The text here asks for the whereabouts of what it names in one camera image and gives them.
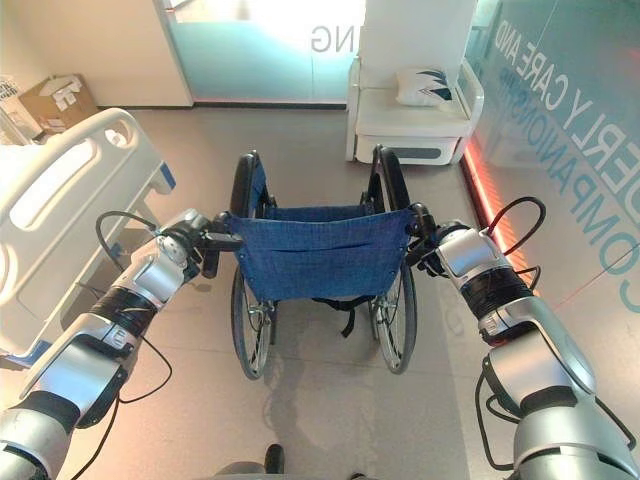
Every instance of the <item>wheelchair wheel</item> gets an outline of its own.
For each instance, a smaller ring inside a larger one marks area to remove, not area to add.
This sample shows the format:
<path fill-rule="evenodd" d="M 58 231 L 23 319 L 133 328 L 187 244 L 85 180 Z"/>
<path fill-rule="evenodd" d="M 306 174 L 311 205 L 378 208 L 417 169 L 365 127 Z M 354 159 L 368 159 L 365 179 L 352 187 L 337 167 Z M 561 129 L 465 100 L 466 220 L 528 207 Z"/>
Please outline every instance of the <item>wheelchair wheel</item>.
<path fill-rule="evenodd" d="M 273 306 L 256 300 L 236 268 L 231 289 L 231 334 L 236 355 L 250 380 L 262 376 L 271 343 Z"/>
<path fill-rule="evenodd" d="M 418 316 L 413 275 L 404 262 L 386 295 L 371 302 L 370 311 L 387 367 L 395 374 L 404 372 L 416 343 Z"/>

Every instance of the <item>gray tile floor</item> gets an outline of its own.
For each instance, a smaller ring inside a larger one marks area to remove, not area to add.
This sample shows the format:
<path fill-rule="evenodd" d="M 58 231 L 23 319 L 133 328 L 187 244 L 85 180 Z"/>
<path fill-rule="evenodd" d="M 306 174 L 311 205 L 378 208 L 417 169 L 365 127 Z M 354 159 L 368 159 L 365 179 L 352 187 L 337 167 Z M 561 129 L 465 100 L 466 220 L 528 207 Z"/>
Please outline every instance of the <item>gray tile floor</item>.
<path fill-rule="evenodd" d="M 237 158 L 253 148 L 282 206 L 354 203 L 368 178 L 367 165 L 343 160 L 344 112 L 195 109 L 135 116 L 177 180 L 171 195 L 149 197 L 163 221 L 189 207 L 210 216 L 226 209 Z M 436 218 L 473 224 L 458 166 L 412 166 L 404 173 L 412 199 Z M 261 461 L 274 441 L 285 447 L 294 474 L 500 477 L 485 465 L 473 413 L 486 347 L 452 286 L 415 274 L 418 340 L 402 376 L 386 370 L 363 312 L 354 333 L 342 339 L 343 313 L 291 301 L 281 304 L 265 376 L 251 382 L 231 341 L 234 268 L 233 257 L 223 256 L 216 279 L 196 279 L 156 317 L 148 336 L 172 362 L 174 377 L 144 402 L 121 407 L 87 478 L 201 479 L 232 461 Z M 148 390 L 164 375 L 160 360 L 143 348 L 123 396 Z M 60 478 L 92 454 L 105 424 L 76 434 Z M 493 425 L 491 433 L 503 438 L 497 456 L 508 459 L 510 434 Z"/>

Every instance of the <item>glass wall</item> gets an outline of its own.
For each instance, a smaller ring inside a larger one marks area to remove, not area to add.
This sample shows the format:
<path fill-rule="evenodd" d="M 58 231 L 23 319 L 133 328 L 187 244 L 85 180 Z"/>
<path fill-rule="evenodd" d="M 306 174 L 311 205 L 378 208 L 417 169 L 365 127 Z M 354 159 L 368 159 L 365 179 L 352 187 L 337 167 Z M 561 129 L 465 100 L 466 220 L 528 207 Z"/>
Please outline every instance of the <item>glass wall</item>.
<path fill-rule="evenodd" d="M 364 0 L 174 0 L 167 15 L 197 101 L 345 102 Z"/>
<path fill-rule="evenodd" d="M 522 195 L 547 220 L 511 260 L 640 432 L 640 2 L 480 0 L 467 58 L 485 89 L 467 166 L 488 217 Z M 510 244 L 535 221 L 519 208 Z"/>

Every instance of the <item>orange light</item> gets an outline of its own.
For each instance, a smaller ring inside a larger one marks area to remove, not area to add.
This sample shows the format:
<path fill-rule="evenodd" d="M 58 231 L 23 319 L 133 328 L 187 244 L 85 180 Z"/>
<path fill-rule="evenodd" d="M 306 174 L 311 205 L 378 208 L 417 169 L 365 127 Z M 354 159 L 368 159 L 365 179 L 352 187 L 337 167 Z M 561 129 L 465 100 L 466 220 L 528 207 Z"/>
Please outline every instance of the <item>orange light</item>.
<path fill-rule="evenodd" d="M 465 150 L 465 157 L 467 159 L 467 165 L 471 173 L 473 184 L 475 185 L 482 209 L 484 210 L 486 217 L 489 221 L 492 221 L 496 213 L 502 209 L 505 202 L 498 190 L 496 189 L 493 179 L 489 174 L 485 162 L 482 160 L 482 156 L 477 152 L 471 143 Z M 507 217 L 502 217 L 500 223 L 493 230 L 493 237 L 503 252 L 507 250 L 511 245 L 516 242 L 516 235 L 513 231 L 511 222 Z M 516 270 L 524 270 L 527 268 L 528 263 L 521 251 L 516 250 L 509 254 L 507 257 L 509 262 Z M 526 283 L 530 283 L 533 276 L 532 274 L 524 274 L 523 280 Z"/>

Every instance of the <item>wheelchair strap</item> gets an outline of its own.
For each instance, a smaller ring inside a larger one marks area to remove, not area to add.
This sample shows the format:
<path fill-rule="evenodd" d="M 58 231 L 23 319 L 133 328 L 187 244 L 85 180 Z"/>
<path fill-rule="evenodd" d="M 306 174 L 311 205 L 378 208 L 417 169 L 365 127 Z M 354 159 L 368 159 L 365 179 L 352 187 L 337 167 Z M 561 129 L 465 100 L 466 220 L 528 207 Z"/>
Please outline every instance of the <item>wheelchair strap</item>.
<path fill-rule="evenodd" d="M 344 338 L 347 338 L 353 332 L 353 327 L 356 323 L 356 307 L 364 302 L 368 302 L 373 300 L 375 295 L 361 295 L 360 297 L 354 298 L 353 300 L 332 300 L 330 298 L 312 298 L 314 302 L 326 303 L 334 310 L 338 310 L 340 312 L 349 312 L 349 322 L 347 326 L 344 327 L 340 333 Z"/>

